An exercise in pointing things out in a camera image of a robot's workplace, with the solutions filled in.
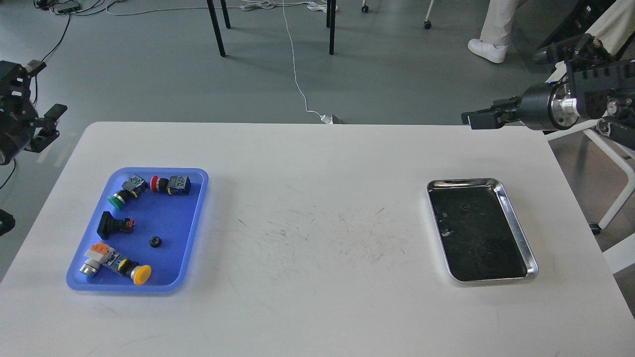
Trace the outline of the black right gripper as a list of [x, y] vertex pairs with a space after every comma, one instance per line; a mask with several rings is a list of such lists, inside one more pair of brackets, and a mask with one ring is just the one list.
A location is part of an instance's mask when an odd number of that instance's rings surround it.
[[462, 124], [473, 130], [491, 130], [521, 122], [532, 130], [567, 130], [580, 120], [576, 105], [569, 84], [540, 83], [528, 88], [522, 98], [494, 100], [489, 109], [462, 113]]

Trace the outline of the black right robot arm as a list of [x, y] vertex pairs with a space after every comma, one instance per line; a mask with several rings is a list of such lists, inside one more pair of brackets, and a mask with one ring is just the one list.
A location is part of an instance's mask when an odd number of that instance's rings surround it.
[[499, 129], [521, 122], [539, 131], [567, 130], [588, 120], [617, 144], [634, 148], [635, 65], [616, 59], [590, 34], [540, 48], [537, 64], [562, 62], [565, 75], [528, 88], [523, 95], [495, 100], [487, 109], [462, 113], [472, 129]]

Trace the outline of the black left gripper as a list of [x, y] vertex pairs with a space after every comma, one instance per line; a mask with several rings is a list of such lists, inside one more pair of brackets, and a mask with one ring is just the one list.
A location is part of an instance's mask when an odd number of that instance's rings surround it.
[[0, 61], [0, 164], [7, 165], [20, 152], [40, 153], [59, 138], [57, 124], [67, 106], [55, 104], [37, 118], [30, 103], [30, 81], [46, 68], [33, 59], [27, 65]]

